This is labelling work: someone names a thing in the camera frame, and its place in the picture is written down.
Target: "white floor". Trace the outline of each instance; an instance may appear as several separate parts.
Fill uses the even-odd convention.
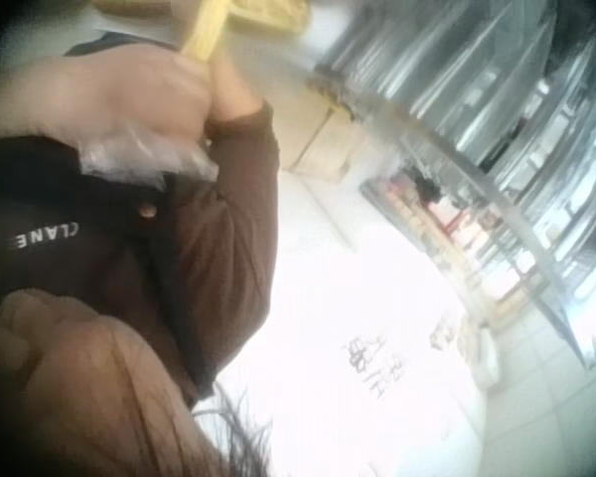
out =
[[[447,285],[360,194],[306,183],[280,176],[271,315],[220,382],[273,423],[277,475],[476,476],[486,399],[457,357],[427,346]],[[384,329],[405,372],[377,401],[343,346]]]

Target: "wall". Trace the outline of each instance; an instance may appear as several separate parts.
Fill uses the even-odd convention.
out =
[[[596,475],[596,369],[535,310],[497,336],[481,477]]]

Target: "black hair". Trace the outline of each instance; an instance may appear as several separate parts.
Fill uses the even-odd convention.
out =
[[[40,447],[27,432],[28,421],[19,414],[18,399],[15,397],[21,387],[18,382],[0,379],[0,476],[41,475],[48,477],[74,476],[155,476],[155,477],[268,477],[269,458],[267,453],[268,426],[249,431],[243,423],[241,408],[244,395],[234,404],[224,389],[216,385],[219,405],[211,410],[191,412],[190,420],[212,416],[224,425],[218,447],[208,438],[201,438],[202,445],[184,448],[184,438],[176,425],[176,417],[167,393],[140,396],[133,380],[132,365],[122,356],[116,338],[113,337],[111,356],[118,372],[115,377],[124,389],[123,406],[132,423],[134,438],[131,445],[137,445],[139,458],[136,461],[114,455],[112,449],[104,447],[95,437],[88,436],[80,428],[64,427],[66,441],[54,443],[53,449]],[[94,387],[102,383],[93,383]],[[158,429],[151,428],[144,412],[143,403],[151,400],[159,403],[171,428],[176,452],[162,446]]]

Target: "yellow object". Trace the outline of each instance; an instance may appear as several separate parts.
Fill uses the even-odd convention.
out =
[[[237,18],[293,33],[309,23],[307,0],[233,0],[230,13]]]
[[[231,0],[203,0],[195,27],[181,53],[191,60],[206,62],[219,42]]]

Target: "fingers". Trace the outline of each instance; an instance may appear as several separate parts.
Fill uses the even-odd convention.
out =
[[[132,48],[127,60],[141,64],[143,74],[120,82],[120,114],[166,136],[199,139],[211,103],[208,67],[158,47]]]

